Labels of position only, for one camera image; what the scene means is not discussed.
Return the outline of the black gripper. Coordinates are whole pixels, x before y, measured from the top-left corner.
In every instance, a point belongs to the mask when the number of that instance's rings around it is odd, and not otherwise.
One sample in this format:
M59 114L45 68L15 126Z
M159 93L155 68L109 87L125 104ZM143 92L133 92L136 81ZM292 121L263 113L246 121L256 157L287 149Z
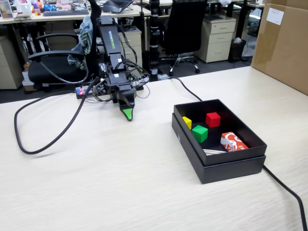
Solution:
M125 72L118 74L109 73L106 78L107 93L113 103L119 102L119 109L127 121L133 120L133 108L137 96L136 89L128 82Z

